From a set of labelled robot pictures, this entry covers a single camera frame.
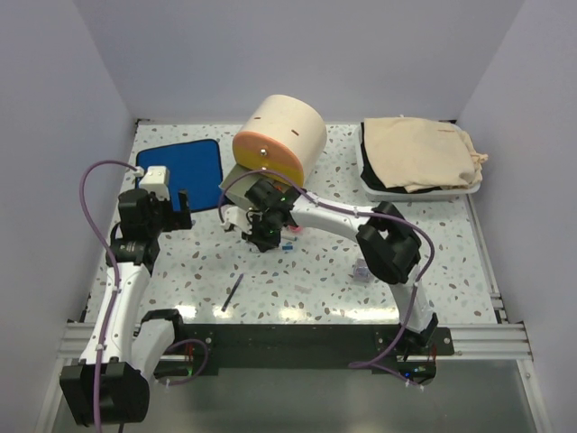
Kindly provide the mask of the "grey bottom drawer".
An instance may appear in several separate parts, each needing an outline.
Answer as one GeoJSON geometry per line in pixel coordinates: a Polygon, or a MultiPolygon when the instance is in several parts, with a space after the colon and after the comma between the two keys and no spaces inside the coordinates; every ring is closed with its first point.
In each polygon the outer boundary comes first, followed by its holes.
{"type": "Polygon", "coordinates": [[[249,169],[239,164],[235,164],[224,177],[220,184],[220,189],[222,191],[227,189],[227,191],[224,194],[222,206],[220,207],[222,211],[224,211],[226,206],[237,206],[242,210],[249,210],[252,207],[252,202],[247,197],[245,197],[245,193],[258,180],[266,180],[274,186],[279,185],[277,181],[260,173],[248,174],[247,176],[238,180],[238,178],[240,178],[245,173],[248,173],[249,171],[249,169]]]}

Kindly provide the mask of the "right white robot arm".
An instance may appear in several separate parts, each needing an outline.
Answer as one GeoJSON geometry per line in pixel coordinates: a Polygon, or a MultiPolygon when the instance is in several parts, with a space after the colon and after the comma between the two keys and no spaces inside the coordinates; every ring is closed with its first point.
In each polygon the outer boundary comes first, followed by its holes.
{"type": "Polygon", "coordinates": [[[298,187],[284,191],[257,180],[245,193],[251,203],[243,238],[266,252],[279,246],[289,226],[318,229],[354,241],[370,274],[386,283],[399,312],[398,342],[414,355],[434,343],[438,318],[421,281],[435,258],[432,239],[389,202],[355,207],[321,199],[298,187]]]}

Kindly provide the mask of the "dark purple pen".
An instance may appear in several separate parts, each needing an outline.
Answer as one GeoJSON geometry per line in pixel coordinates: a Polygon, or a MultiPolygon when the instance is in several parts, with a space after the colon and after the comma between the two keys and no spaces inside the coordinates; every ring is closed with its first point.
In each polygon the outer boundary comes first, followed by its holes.
{"type": "Polygon", "coordinates": [[[236,280],[236,282],[234,283],[233,287],[231,288],[230,293],[228,294],[228,296],[227,296],[226,300],[224,301],[224,304],[223,304],[223,306],[222,306],[222,308],[221,308],[221,311],[222,311],[222,312],[226,312],[226,311],[227,311],[227,309],[228,309],[228,307],[229,307],[229,305],[230,305],[230,303],[231,303],[231,301],[232,301],[232,298],[233,298],[235,292],[238,290],[238,288],[239,288],[239,286],[240,286],[240,284],[241,284],[241,282],[242,282],[242,280],[243,280],[243,276],[244,276],[244,273],[241,273],[241,274],[239,275],[238,279],[236,280]]]}

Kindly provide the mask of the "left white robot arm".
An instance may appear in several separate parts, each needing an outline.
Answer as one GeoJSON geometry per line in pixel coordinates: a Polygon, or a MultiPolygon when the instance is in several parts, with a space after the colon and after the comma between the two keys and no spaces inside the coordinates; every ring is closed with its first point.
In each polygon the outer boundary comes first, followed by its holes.
{"type": "Polygon", "coordinates": [[[105,296],[92,336],[78,362],[60,374],[73,419],[86,427],[143,421],[161,356],[180,352],[187,342],[177,309],[138,316],[160,235],[193,226],[187,192],[179,190],[174,205],[145,189],[130,189],[119,195],[118,212],[120,221],[106,243],[105,296]]]}

